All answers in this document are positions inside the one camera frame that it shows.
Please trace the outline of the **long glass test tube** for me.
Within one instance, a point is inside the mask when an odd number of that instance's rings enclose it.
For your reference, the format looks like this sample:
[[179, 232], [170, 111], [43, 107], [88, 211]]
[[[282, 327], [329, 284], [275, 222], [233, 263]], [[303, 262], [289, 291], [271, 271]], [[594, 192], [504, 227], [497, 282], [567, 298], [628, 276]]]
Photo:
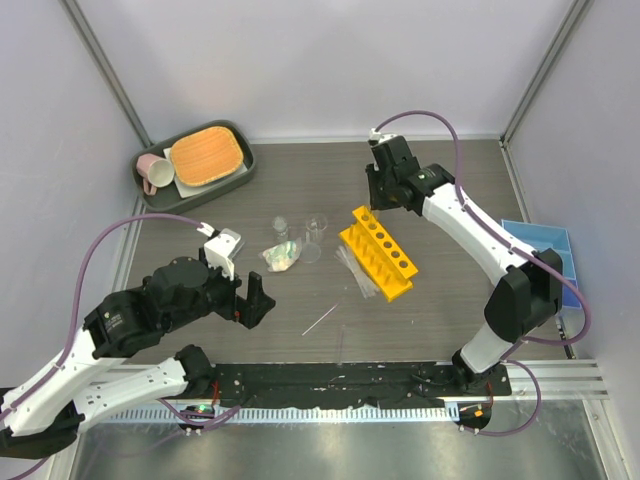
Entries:
[[373, 207], [370, 208], [370, 212], [371, 212], [371, 217], [372, 217], [372, 222], [373, 223], [378, 223], [379, 222], [379, 217], [380, 217], [380, 211], [377, 209], [374, 209]]

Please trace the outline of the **yellow test tube rack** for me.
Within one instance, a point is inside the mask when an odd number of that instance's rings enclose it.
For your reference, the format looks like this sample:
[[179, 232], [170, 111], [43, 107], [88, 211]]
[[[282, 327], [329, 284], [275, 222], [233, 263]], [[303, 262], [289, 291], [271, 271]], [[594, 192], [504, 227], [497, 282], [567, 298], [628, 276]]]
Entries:
[[354, 223], [339, 236], [386, 300], [393, 302], [413, 288], [419, 270], [367, 206], [352, 215]]

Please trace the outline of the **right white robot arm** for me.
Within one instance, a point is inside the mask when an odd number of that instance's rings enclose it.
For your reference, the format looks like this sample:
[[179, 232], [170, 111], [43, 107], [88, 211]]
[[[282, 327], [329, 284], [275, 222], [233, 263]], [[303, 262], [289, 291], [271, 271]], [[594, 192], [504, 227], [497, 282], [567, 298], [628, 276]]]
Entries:
[[562, 259], [552, 249], [538, 252], [510, 237], [457, 191], [451, 173], [439, 164], [420, 165], [404, 137], [375, 132], [368, 144], [374, 156], [366, 167], [371, 206], [404, 208], [438, 226], [476, 261], [494, 287], [484, 324], [452, 357], [453, 386], [462, 394], [475, 394], [505, 354], [560, 310]]

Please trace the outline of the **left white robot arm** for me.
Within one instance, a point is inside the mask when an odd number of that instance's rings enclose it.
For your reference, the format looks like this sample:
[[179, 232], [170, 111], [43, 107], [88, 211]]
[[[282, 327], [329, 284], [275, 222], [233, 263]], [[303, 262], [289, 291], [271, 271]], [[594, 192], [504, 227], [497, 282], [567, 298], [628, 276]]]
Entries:
[[2, 392], [2, 456], [43, 459], [139, 403], [205, 397], [212, 389], [214, 368], [195, 345], [124, 379], [103, 385], [95, 379], [210, 314], [256, 327], [276, 302], [264, 292], [258, 273], [249, 274], [245, 297], [236, 292], [242, 283], [239, 277], [226, 277], [220, 267], [180, 257], [146, 277], [141, 286], [108, 295], [85, 317], [70, 350], [53, 360], [50, 380], [40, 385], [46, 374], [40, 371]]

